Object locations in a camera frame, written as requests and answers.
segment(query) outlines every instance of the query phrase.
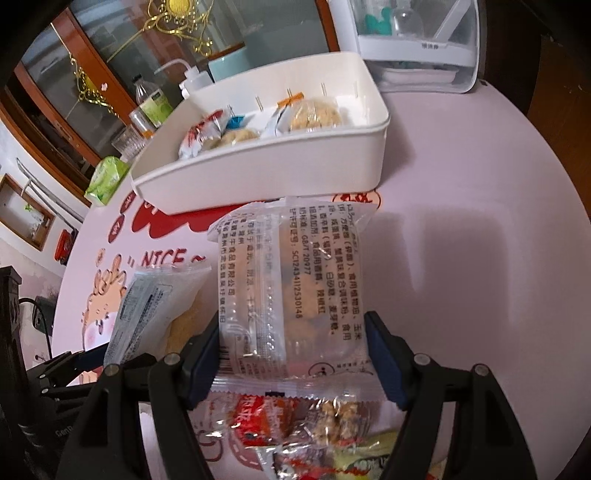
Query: pastry in wrapper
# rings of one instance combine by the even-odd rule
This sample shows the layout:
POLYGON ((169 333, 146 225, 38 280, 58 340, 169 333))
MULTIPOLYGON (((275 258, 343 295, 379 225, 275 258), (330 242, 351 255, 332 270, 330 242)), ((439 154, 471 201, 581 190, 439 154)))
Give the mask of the pastry in wrapper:
POLYGON ((259 138, 258 133, 250 128, 240 128, 238 130, 228 130, 222 136, 222 140, 219 143, 218 147, 223 147, 224 145, 236 145, 239 142, 244 142, 246 140, 255 140, 259 138))
POLYGON ((339 107, 331 99, 302 100, 294 103, 290 121, 290 132, 294 130, 314 131, 317 128, 338 127, 343 124, 339 107))
POLYGON ((314 400, 305 417, 295 423, 287 443, 315 448, 354 447, 367 434, 369 422, 366 404, 337 398, 314 400))

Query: cartoon character print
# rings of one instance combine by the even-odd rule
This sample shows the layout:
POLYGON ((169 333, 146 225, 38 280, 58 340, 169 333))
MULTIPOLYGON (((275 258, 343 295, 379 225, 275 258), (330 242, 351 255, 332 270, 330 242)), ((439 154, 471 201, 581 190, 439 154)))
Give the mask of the cartoon character print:
POLYGON ((113 259, 110 269, 98 269, 92 294, 82 316, 82 348, 90 350, 109 341, 117 311, 127 288, 127 273, 120 271, 121 255, 113 259))

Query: snack package pile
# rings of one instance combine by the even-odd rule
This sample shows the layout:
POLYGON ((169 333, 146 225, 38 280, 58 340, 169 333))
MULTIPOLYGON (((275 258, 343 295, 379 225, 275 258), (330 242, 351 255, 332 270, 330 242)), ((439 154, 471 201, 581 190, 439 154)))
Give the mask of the snack package pile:
POLYGON ((374 210, 284 199, 248 204, 210 227, 219 245, 220 371, 229 374, 218 375, 215 390, 377 399, 366 388, 377 380, 359 257, 359 233, 374 210), (356 374, 350 387, 337 375, 345 373, 356 374))
POLYGON ((246 115, 233 115, 230 109, 217 110, 191 127, 179 148, 179 160, 244 141, 280 137, 298 131, 314 132, 345 123, 334 98, 304 99, 301 92, 278 102, 277 110, 266 124, 260 124, 258 115, 265 116, 265 113, 247 118, 246 115), (254 124, 259 124, 259 128, 250 126, 254 124))
MULTIPOLYGON (((234 456, 253 472, 226 460, 241 478, 378 480, 401 425, 389 414, 395 408, 390 402, 229 394, 210 398, 201 406, 205 421, 198 421, 194 411, 191 422, 206 454, 220 442, 215 453, 234 456)), ((228 475, 221 465, 223 455, 210 463, 215 477, 228 475)), ((440 478, 440 472, 441 466, 434 466, 427 480, 440 478)))

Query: glass cabinet door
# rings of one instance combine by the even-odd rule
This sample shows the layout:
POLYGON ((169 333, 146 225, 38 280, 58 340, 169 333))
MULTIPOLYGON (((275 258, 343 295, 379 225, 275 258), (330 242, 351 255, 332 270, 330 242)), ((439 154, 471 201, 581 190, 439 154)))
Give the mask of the glass cabinet door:
POLYGON ((207 69, 207 57, 246 46, 247 64, 257 67, 328 51, 314 0, 73 0, 70 10, 132 98, 141 74, 173 107, 186 68, 207 69))
MULTIPOLYGON (((108 108, 80 100, 69 53, 51 26, 31 44, 22 58, 22 64, 36 87, 63 117, 68 127, 99 158, 118 154, 111 146, 111 139, 124 127, 123 122, 110 113, 108 108)), ((58 128, 70 143, 76 143, 66 129, 59 125, 58 128)))

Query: screw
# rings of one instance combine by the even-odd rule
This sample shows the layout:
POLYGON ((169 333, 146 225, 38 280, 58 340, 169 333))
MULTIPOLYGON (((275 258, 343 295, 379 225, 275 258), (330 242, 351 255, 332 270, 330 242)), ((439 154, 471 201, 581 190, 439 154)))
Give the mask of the screw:
POLYGON ((105 367, 104 373, 107 377, 113 377, 119 373, 119 365, 109 364, 105 367))
POLYGON ((485 377, 490 373, 488 367, 482 364, 475 366, 474 371, 476 372, 476 375, 480 375, 481 377, 485 377))
POLYGON ((429 363, 431 363, 431 358, 424 353, 417 353, 414 356, 414 362, 417 365, 421 365, 424 367, 425 365, 428 365, 429 363))
POLYGON ((164 363, 167 365, 176 365, 181 361, 181 356, 178 353, 169 353, 164 357, 164 363))

